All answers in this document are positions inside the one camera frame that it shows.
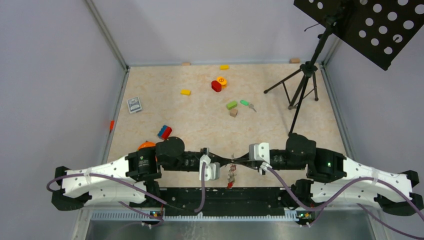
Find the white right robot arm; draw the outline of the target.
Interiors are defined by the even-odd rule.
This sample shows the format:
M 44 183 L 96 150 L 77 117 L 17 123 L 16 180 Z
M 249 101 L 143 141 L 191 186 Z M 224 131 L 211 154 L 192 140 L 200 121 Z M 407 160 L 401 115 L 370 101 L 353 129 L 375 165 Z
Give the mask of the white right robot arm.
M 359 163 L 341 153 L 317 147 L 313 140 L 291 133 L 285 149 L 270 149 L 266 142 L 251 144 L 234 163 L 272 173 L 305 170 L 306 178 L 283 186 L 295 206 L 319 210 L 328 205 L 362 205 L 394 216 L 411 216 L 424 209 L 424 200 L 413 188 L 420 182 L 413 170 L 391 173 Z

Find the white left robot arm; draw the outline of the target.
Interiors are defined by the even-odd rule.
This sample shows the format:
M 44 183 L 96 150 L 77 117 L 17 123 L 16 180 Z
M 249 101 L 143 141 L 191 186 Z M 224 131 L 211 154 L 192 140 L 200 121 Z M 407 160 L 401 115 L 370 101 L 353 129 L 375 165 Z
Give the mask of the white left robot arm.
M 231 162 L 208 148 L 186 151 L 183 140 L 172 136 L 109 163 L 79 170 L 57 167 L 46 188 L 59 211 L 108 202 L 166 206 L 167 201 L 155 189 L 155 180 L 162 177 L 162 170 L 198 172 L 200 180 L 206 182 L 217 180 L 220 168 Z

